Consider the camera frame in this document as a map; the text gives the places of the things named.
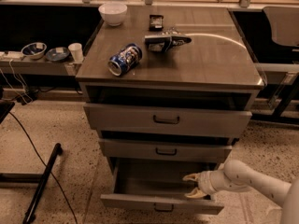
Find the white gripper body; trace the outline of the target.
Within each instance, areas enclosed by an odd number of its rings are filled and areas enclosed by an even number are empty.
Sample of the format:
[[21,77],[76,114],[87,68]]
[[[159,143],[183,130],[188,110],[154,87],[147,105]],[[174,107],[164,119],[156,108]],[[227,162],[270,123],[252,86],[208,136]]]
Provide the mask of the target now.
[[198,177],[198,187],[205,194],[212,195],[215,194],[217,190],[217,171],[204,171],[199,174]]

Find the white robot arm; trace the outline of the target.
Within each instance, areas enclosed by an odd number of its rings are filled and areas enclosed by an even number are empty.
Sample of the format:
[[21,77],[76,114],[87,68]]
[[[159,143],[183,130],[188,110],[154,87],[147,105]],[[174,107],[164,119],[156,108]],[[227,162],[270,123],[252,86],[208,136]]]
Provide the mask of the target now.
[[185,194],[191,199],[220,191],[244,192],[253,188],[282,208],[279,224],[299,224],[299,179],[284,182],[253,170],[242,161],[229,160],[219,170],[185,175],[182,180],[197,184]]

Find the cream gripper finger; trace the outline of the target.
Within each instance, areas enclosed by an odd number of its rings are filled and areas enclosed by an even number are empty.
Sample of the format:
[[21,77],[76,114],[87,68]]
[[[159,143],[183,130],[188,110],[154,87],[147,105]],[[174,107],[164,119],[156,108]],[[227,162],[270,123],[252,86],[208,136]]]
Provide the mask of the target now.
[[199,173],[193,173],[190,175],[185,175],[182,180],[183,181],[193,181],[193,182],[197,182],[199,178]]
[[194,188],[191,192],[185,193],[185,197],[189,199],[201,199],[206,197],[206,193],[201,191],[199,188]]

